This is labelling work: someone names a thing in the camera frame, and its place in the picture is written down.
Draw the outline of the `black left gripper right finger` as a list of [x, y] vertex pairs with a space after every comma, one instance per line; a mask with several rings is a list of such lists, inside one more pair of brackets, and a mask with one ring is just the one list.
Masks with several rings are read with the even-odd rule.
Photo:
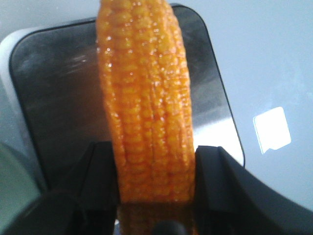
[[195, 220], [201, 235], [311, 235], [313, 212], [249, 173], [222, 147], [196, 150]]

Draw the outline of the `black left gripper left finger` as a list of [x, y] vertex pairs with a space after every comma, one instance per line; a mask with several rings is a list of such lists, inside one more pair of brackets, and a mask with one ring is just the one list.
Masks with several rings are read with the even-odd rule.
[[118, 190], [112, 144], [91, 143], [57, 186], [40, 192], [1, 234], [114, 234]]

